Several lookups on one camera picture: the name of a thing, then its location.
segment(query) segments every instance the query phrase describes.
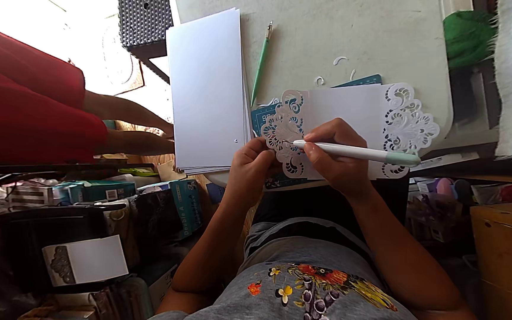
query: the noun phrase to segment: red fabric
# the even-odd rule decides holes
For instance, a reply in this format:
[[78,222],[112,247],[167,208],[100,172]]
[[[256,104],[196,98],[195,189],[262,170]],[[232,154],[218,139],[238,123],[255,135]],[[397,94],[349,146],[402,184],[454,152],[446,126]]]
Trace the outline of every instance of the red fabric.
[[108,133],[82,71],[0,33],[0,164],[92,162]]

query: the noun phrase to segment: wooden box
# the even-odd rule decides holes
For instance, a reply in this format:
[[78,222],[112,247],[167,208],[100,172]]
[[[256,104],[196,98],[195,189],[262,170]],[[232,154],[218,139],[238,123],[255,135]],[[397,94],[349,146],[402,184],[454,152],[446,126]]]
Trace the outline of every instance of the wooden box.
[[471,208],[488,320],[512,319],[512,203]]

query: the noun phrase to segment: lace pattern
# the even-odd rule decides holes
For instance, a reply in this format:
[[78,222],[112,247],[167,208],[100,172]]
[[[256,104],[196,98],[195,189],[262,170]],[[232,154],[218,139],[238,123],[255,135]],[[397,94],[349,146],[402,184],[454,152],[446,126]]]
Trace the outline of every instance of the lace pattern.
[[[413,87],[397,83],[383,94],[386,101],[380,135],[383,150],[417,154],[420,149],[430,146],[432,139],[440,133],[440,127],[434,123],[431,114],[422,112],[422,103],[414,98]],[[304,102],[301,92],[285,91],[281,103],[276,106],[276,113],[268,116],[260,128],[266,137],[266,145],[276,150],[276,158],[283,164],[284,174],[290,178],[308,178],[310,170],[305,154],[294,145],[282,142],[303,138],[304,119],[300,112],[305,107]],[[404,166],[382,164],[377,177],[401,178],[407,173],[408,168]]]

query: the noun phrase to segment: green pen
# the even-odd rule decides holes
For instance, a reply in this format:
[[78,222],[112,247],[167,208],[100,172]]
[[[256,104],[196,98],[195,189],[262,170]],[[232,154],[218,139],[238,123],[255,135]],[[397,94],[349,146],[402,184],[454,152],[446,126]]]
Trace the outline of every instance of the green pen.
[[256,94],[258,93],[260,71],[264,65],[264,59],[266,58],[266,48],[268,47],[268,42],[270,41],[270,36],[272,35],[272,22],[273,21],[270,21],[268,29],[266,30],[266,37],[264,38],[264,45],[262,46],[262,53],[260,54],[260,62],[258,62],[258,70],[256,70],[256,79],[254,79],[254,87],[252,88],[252,101],[250,102],[251,108],[254,105],[254,100],[256,100]]

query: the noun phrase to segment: white table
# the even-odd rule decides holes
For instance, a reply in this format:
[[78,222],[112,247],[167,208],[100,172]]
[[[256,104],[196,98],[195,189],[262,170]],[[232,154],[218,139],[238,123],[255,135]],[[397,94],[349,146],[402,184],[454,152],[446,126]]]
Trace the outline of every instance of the white table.
[[[440,125],[431,148],[451,127],[453,109],[438,0],[175,0],[175,5],[181,22],[240,9],[249,91],[266,26],[274,21],[258,103],[279,98],[287,89],[317,89],[317,76],[325,80],[321,88],[345,83],[356,69],[353,79],[380,73],[383,83],[406,82],[414,87],[423,111]],[[334,66],[338,56],[349,60]],[[228,179],[227,172],[206,176],[218,185]]]

